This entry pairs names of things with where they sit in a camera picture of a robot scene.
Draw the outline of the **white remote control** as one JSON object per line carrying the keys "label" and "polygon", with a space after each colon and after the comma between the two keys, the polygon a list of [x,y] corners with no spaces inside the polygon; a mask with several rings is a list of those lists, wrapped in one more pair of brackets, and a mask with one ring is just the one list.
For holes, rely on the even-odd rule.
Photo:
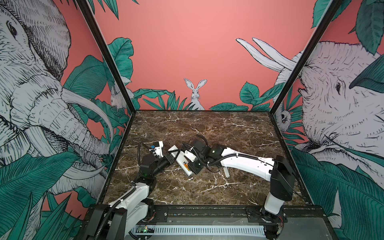
{"label": "white remote control", "polygon": [[[170,151],[170,150],[176,150],[176,149],[178,149],[177,147],[176,147],[176,145],[173,145],[171,148],[169,148],[169,150],[168,151]],[[172,157],[178,157],[177,158],[177,162],[178,162],[178,164],[180,165],[180,167],[183,169],[183,171],[186,173],[186,175],[187,176],[191,176],[192,174],[193,174],[193,172],[189,169],[187,169],[185,166],[184,166],[184,164],[187,164],[188,165],[188,160],[184,157],[184,152],[181,150],[180,151],[180,153],[177,155],[177,156],[172,156]]]}

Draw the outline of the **white battery cover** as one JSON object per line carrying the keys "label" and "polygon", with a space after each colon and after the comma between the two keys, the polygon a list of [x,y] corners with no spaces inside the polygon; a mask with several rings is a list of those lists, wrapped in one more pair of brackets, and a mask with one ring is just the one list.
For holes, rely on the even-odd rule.
{"label": "white battery cover", "polygon": [[228,168],[227,167],[223,167],[223,170],[224,170],[226,178],[229,178],[230,177],[230,173],[229,173]]}

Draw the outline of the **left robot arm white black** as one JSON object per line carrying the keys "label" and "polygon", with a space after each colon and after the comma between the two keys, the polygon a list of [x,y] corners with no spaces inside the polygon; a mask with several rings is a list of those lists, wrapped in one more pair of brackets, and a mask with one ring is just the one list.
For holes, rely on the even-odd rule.
{"label": "left robot arm white black", "polygon": [[139,171],[130,189],[112,203],[94,207],[90,221],[85,227],[83,240],[123,240],[141,220],[151,218],[153,201],[147,197],[154,190],[156,175],[171,166],[181,155],[181,150],[157,154],[155,150],[138,160]]}

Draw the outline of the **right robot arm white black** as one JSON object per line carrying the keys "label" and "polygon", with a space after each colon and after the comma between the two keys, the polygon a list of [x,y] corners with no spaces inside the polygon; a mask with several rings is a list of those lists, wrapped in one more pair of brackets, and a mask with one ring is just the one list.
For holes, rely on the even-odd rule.
{"label": "right robot arm white black", "polygon": [[220,144],[209,146],[203,136],[199,135],[199,138],[203,140],[182,143],[182,149],[176,154],[176,161],[187,176],[197,175],[203,168],[212,172],[210,168],[213,166],[221,166],[227,178],[230,176],[229,168],[256,175],[270,182],[270,192],[261,208],[261,215],[268,220],[283,219],[282,206],[293,199],[296,181],[294,170],[285,157],[257,157]]}

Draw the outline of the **small circuit board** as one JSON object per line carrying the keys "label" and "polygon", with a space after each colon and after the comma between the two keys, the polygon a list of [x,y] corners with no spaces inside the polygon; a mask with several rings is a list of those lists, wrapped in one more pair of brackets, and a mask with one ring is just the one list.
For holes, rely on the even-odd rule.
{"label": "small circuit board", "polygon": [[156,226],[140,225],[137,226],[136,233],[138,235],[152,235],[155,232]]}

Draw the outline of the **black mounting rail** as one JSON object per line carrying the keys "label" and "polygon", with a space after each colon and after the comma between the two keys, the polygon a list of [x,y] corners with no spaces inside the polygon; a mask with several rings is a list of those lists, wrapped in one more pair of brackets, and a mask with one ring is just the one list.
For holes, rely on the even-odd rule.
{"label": "black mounting rail", "polygon": [[154,205],[154,218],[151,223],[165,223],[171,218],[203,218],[208,220],[246,219],[248,223],[272,224],[286,223],[288,219],[283,211],[277,216],[263,215],[257,205]]}

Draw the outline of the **left black frame post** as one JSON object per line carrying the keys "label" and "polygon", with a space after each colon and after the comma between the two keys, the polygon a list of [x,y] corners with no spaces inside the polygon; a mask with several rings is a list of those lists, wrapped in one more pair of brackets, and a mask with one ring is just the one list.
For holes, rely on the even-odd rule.
{"label": "left black frame post", "polygon": [[127,93],[127,89],[122,81],[121,75],[111,55],[109,47],[106,44],[105,38],[102,35],[102,32],[97,24],[97,21],[95,20],[93,12],[91,11],[92,9],[90,8],[89,2],[84,0],[77,0],[76,3],[82,12],[82,15],[102,53],[103,58],[106,60],[107,66],[109,67],[111,74],[123,95],[124,102],[127,104],[129,112],[131,114],[135,114],[136,113],[135,107]]}

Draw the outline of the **black frame post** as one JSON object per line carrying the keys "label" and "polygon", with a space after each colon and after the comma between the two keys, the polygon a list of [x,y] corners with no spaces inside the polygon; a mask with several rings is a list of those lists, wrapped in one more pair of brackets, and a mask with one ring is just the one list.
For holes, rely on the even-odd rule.
{"label": "black frame post", "polygon": [[82,15],[102,53],[103,58],[106,60],[107,66],[109,67],[111,74],[123,95],[124,102],[127,104],[129,112],[131,114],[135,114],[136,113],[135,107],[127,93],[127,89],[122,81],[121,75],[111,55],[109,47],[106,44],[105,38],[102,35],[102,32],[97,24],[97,21],[95,20],[93,12],[91,11],[92,9],[90,8],[89,2],[84,0],[77,0],[76,3],[82,12]]}
{"label": "black frame post", "polygon": [[316,45],[318,44],[318,42],[320,41],[320,39],[324,35],[326,29],[328,28],[334,15],[336,14],[337,10],[340,8],[342,3],[343,3],[342,0],[333,0],[333,1],[330,1],[329,4],[327,5],[327,8],[325,9],[325,12],[323,13],[323,15],[321,17],[320,22],[319,22],[318,26],[316,27],[316,30],[314,31],[313,35],[311,36],[308,44],[306,45],[306,47],[302,53],[302,56],[299,58],[298,63],[296,64],[296,66],[292,70],[292,72],[291,72],[287,82],[285,83],[281,93],[279,94],[276,102],[274,103],[273,107],[271,108],[271,110],[269,112],[270,115],[274,115],[276,113],[278,107],[280,106],[280,104],[284,100],[284,97],[286,96],[288,91],[291,89],[293,83],[298,78],[299,73],[301,72],[301,70],[305,66],[307,60],[309,59],[309,57],[313,53]]}

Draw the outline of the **right black frame post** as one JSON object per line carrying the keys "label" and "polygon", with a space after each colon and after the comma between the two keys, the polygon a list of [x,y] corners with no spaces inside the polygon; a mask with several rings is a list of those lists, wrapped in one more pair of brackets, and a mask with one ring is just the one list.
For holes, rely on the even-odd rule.
{"label": "right black frame post", "polygon": [[320,22],[319,22],[318,26],[316,27],[316,30],[314,31],[313,35],[311,36],[308,44],[306,45],[306,47],[302,53],[302,56],[299,58],[298,63],[296,64],[296,66],[292,70],[292,72],[291,72],[287,82],[285,83],[281,93],[279,94],[276,102],[274,103],[273,107],[271,108],[271,110],[269,112],[270,115],[274,115],[276,113],[278,107],[280,106],[280,104],[284,100],[284,97],[286,96],[288,91],[291,89],[293,83],[298,78],[299,73],[301,72],[301,70],[305,66],[307,60],[309,59],[309,57],[313,53],[316,45],[318,44],[318,42],[320,41],[320,39],[324,35],[326,29],[328,28],[334,15],[336,14],[337,10],[340,8],[342,3],[343,3],[342,0],[333,0],[333,1],[330,1],[329,4],[327,5],[327,8],[325,9],[325,12],[323,13],[323,15],[321,17]]}

